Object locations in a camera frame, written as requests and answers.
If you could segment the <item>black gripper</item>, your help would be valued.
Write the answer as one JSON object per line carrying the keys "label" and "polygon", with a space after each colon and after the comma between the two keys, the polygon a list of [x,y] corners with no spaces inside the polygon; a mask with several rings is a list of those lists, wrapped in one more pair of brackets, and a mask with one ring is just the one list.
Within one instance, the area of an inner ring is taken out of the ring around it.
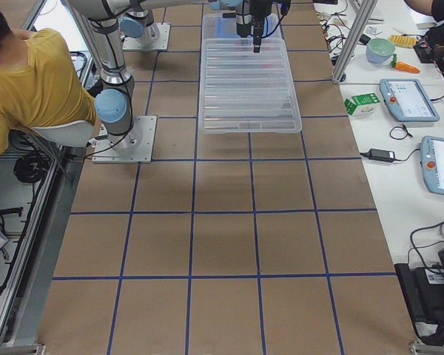
{"label": "black gripper", "polygon": [[253,36],[253,52],[259,53],[261,39],[270,36],[274,30],[265,34],[265,19],[272,13],[272,4],[281,5],[281,22],[291,7],[290,0],[254,0],[239,1],[235,6],[236,33],[241,38]]}

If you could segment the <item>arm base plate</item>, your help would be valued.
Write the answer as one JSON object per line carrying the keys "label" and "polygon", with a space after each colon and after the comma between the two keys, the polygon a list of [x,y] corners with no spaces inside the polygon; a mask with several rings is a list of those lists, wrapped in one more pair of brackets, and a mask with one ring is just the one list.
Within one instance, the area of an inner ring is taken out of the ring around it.
{"label": "arm base plate", "polygon": [[125,35],[124,51],[166,51],[169,43],[170,23],[153,23],[148,27],[136,23],[121,23]]}
{"label": "arm base plate", "polygon": [[101,124],[99,135],[106,135],[95,145],[96,154],[91,156],[93,163],[150,163],[154,147],[157,117],[135,116],[133,127],[122,140],[121,137],[107,134]]}

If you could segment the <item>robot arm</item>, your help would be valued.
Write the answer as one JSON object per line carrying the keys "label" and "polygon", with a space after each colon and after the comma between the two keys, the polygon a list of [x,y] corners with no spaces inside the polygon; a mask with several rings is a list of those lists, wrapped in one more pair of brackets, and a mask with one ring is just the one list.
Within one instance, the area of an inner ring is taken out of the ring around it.
{"label": "robot arm", "polygon": [[[71,1],[92,28],[103,92],[95,108],[116,149],[143,141],[132,111],[134,78],[121,37],[155,37],[154,9],[168,1]],[[199,130],[206,134],[297,133],[301,130],[292,71],[280,18],[270,1],[214,1],[203,19],[198,93]]]}
{"label": "robot arm", "polygon": [[151,10],[126,12],[119,20],[121,31],[126,37],[148,44],[160,37],[160,31],[155,24]]}

